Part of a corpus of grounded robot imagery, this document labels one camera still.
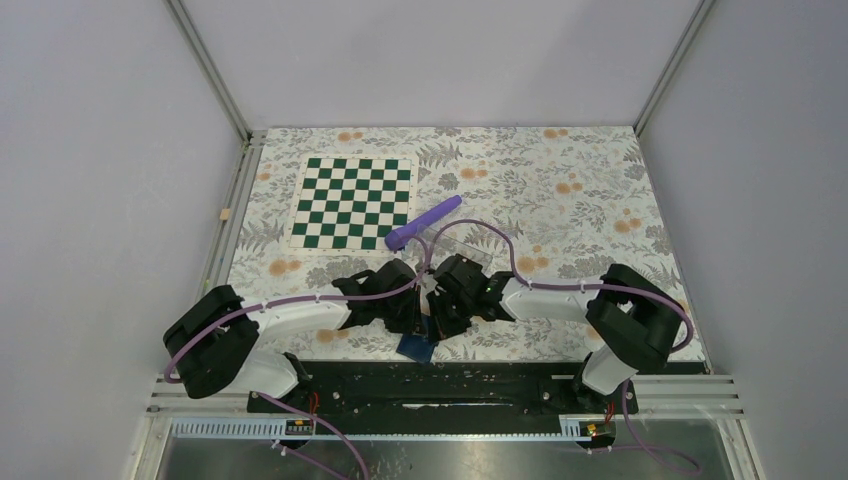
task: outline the gray leaf pattern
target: gray leaf pattern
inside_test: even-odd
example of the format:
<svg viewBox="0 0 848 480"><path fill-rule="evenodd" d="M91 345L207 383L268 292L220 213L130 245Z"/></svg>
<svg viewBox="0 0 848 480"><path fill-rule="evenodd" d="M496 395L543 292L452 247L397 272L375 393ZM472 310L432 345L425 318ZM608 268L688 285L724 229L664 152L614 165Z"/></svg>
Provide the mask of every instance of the gray leaf pattern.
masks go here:
<svg viewBox="0 0 848 480"><path fill-rule="evenodd" d="M483 220L506 232L525 276L581 278L625 263L686 306L671 243L642 153L629 127L280 128L268 132L228 282L247 297L321 291L336 278L376 270L386 258L284 255L280 241L302 159L310 155L419 159L418 213L453 195L448 218ZM446 235L509 268L500 237L477 225ZM435 362L582 360L597 341L582 323L533 318L472 322L441 342ZM345 331L303 332L260 348L304 359L405 360L382 321ZM703 359L700 339L673 356Z"/></svg>

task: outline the purple cylinder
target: purple cylinder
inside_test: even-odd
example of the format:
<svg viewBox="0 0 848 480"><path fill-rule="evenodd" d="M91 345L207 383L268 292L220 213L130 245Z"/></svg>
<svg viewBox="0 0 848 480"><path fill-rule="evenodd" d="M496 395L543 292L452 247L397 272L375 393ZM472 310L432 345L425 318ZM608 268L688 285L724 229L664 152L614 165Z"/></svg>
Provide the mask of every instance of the purple cylinder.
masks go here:
<svg viewBox="0 0 848 480"><path fill-rule="evenodd" d="M415 235L421 231L422 228L429 227L430 225L438 222L442 219L442 217L450 213L451 210L458 207L460 203L462 203L462 197L454 195L430 210L427 210L415 220L392 230L388 235L386 235L386 246L393 252L400 250L406 246L406 243L409 241L409 238L401 240L403 237Z"/></svg>

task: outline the table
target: table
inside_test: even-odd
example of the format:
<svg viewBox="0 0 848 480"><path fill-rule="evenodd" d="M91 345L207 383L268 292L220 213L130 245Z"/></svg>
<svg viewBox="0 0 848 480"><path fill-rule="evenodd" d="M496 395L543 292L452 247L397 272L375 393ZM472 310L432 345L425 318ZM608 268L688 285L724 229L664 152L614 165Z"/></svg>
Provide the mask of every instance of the table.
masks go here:
<svg viewBox="0 0 848 480"><path fill-rule="evenodd" d="M271 129L229 271L228 283L239 294L268 298L314 292L385 262L282 254L300 163L305 156L336 154L418 158L417 213L461 195L462 206L442 222L476 218L498 226L512 237L526 277L588 277L611 263L625 263L688 310L630 127ZM448 235L492 254L488 274L509 269L507 250L494 234L459 225ZM260 348L302 359L404 360L395 353L399 339L376 321L343 331L305 332ZM582 361L598 344L597 334L584 324L477 319L464 335L441 342L433 361ZM698 333L671 359L705 360Z"/></svg>

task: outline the purple cable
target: purple cable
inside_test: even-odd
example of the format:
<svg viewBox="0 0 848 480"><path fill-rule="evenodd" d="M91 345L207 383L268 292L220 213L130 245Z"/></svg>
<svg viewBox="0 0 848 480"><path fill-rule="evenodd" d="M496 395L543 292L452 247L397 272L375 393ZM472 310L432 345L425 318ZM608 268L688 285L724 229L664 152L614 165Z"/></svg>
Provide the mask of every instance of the purple cable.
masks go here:
<svg viewBox="0 0 848 480"><path fill-rule="evenodd" d="M315 465L316 467L320 468L321 470L324 470L325 472L327 472L330 475L338 478L339 480L349 480L347 477L345 477L341 473L339 473L339 472L333 470L332 468L324 465L323 463L319 462L318 460L315 460L314 458L310 457L309 455L304 455L303 453L300 453L293 448L288 448L288 447L285 447L285 446L282 446L282 445L280 445L280 446L283 449L283 455L285 455L286 453L291 453L295 457L303 460L304 462L311 463L312 465Z"/></svg>
<svg viewBox="0 0 848 480"><path fill-rule="evenodd" d="M642 440L642 437L640 437L639 434L636 433L636 430L633 428L633 424L630 422L630 415L627 413L627 387L629 387L629 386L630 386L630 379L629 378L627 380L625 380L624 382L622 382L622 384L621 384L621 416L624 417L624 424L627 425L627 429L630 430L630 435L633 436L633 440L636 440L636 443L639 444L639 447L642 448L643 450L645 450L645 453L650 455L651 458L653 458L655 462L657 462L660 465L664 466L665 468L668 468L669 470L677 472L681 475L689 475L689 476L692 476L692 477L697 477L698 475L704 473L704 469L703 469L703 467L701 467L701 464L698 463L697 460L690 457L689 455L686 455L685 453L683 453L679 450L675 450L673 448L668 448L668 447L662 447L662 450L660 450L660 448L654 447L652 445L648 445L648 444L645 443L644 440ZM636 445L628 445L627 447L636 447ZM676 456L686 460L687 462L691 463L695 467L695 469L689 470L689 469L685 469L685 468L680 468L677 465L672 465L672 464L666 462L665 460L663 460L659 455L654 453L654 450L665 451L665 452L667 452L671 455L676 455Z"/></svg>
<svg viewBox="0 0 848 480"><path fill-rule="evenodd" d="M397 295L398 293L403 292L404 290L407 290L407 289L415 286L415 284L418 283L421 280L421 278L424 277L424 274L427 273L427 266L430 265L430 257L432 255L432 252L427 247L427 242L425 242L424 239L422 239L421 237L419 237L417 235L410 235L409 238L414 239L415 241L420 243L421 247L424 250L424 262L423 262L423 265L421 267L421 270L418 272L418 274L415 275L415 278L413 278L412 280L409 281L409 283L407 283L406 285L403 285L402 287L398 287L398 288L396 288L396 289L394 289L390 292L378 293L378 294L375 294L375 295L360 295L360 296L326 295L326 296L321 296L320 299L330 300L330 301L333 301L333 300L338 300L338 301L380 300L380 299L383 299L383 298L391 297L393 295ZM319 296L318 295L301 295L299 297L281 298L279 300L274 300L273 302L268 302L268 304L265 306L265 308L274 308L274 307L279 307L281 305L286 305L286 304L289 304L289 303L307 302L307 301L313 301L313 300L318 301ZM165 382L166 383L181 383L180 379L171 377L171 374L174 372L174 369L176 368L177 363L179 363L179 361L182 360L182 358L186 355L186 353L189 352L189 350L194 348L195 345L197 345L201 340L203 340L204 337L206 337L210 333L214 332L215 329L217 329L221 325L224 325L225 323L229 322L230 320L232 320L232 319L234 319L234 318L236 318L240 315L244 315L246 313L251 313L251 312L255 312L257 310L262 310L262 309L263 309L262 304L256 304L256 305L251 305L249 307L244 307L240 310L236 310L234 312L230 312L230 313L224 315L223 317L221 317L218 320L215 320L214 322L209 324L208 327L201 330L191 340L186 342L186 344L183 345L183 348L179 349L179 351L177 351L176 355L174 355L173 358L171 358L171 361L168 362L168 365L165 367L165 372L164 372ZM332 424L330 424L326 420L318 418L314 415L310 415L310 414L308 414L308 413L306 413L302 410L298 410L294 407L290 407L290 406L286 405L285 403L280 402L276 398L271 397L268 394L260 392L259 395L262 398L264 398L266 401L271 402L272 404L282 408L283 410L287 410L289 412L311 418L315 422L320 423L321 425L324 425L325 427L327 427L328 430L330 430L331 432L336 434L342 440L342 442L344 442L344 444L350 449L351 453L353 453L353 456L356 457L356 461L359 463L359 466L362 469L362 475L364 476L365 480L368 480L370 478L370 475L368 473L368 467L365 465L365 460L363 460L362 455L359 453L359 450L356 449L356 447L353 445L353 443L351 443L351 441L348 440L348 438L345 437L344 434L341 431L339 431L339 429L334 427ZM316 466L319 466L323 470L326 470L328 472L336 474L330 467L322 464L318 460L315 460L313 458L308 457L307 455L305 455L303 453L298 452L298 453L295 454L295 456L302 458L304 460L307 460L309 463L316 465Z"/></svg>
<svg viewBox="0 0 848 480"><path fill-rule="evenodd" d="M454 225L458 225L460 223L472 223L474 225L480 225L481 227L486 227L489 230L498 234L504 240L504 242L506 242L507 247L509 247L509 263L510 263L510 266L512 267L512 273L515 276L515 279L518 280L522 285L530 286L530 282L528 282L524 277L521 276L520 273L518 273L518 268L515 265L515 246L512 244L512 240L509 239L509 236L507 236L507 234L505 234L504 232L499 230L494 225L489 225L488 223L480 221L480 220L472 220L472 219L455 220L453 222L448 223L447 225L445 225L444 227L439 229L438 232L436 232L436 235L433 236L432 244L435 246L439 237L442 235L442 233L444 233L445 230L447 230L448 228L450 228ZM565 291L572 291L572 292L577 291L577 290L611 290L611 291L615 291L615 292L623 292L623 293L629 293L629 294L633 294L633 295L641 295L645 298L649 298L651 300L660 302L663 305L667 306L668 308L672 309L674 311L674 313L676 313L677 315L680 316L680 318L683 320L683 323L686 324L686 336L683 338L683 341L681 341L676 346L672 347L672 349L671 349L672 353L679 352L684 347L686 347L686 345L689 345L689 343L692 341L692 337L695 336L695 326L692 323L692 320L689 319L689 316L686 315L686 312L684 312L683 309L680 308L680 306L676 302L671 301L671 300L669 300L669 299L667 299L667 298L665 298L661 295L657 295L653 292L649 292L647 290L642 290L641 288L624 287L624 286L619 286L619 285L608 285L606 283L591 283L591 284L585 284L585 285L581 285L581 284L576 284L576 285L551 285L551 284L535 283L535 282L533 283L532 288L541 288L541 289L544 289L544 290L565 290Z"/></svg>

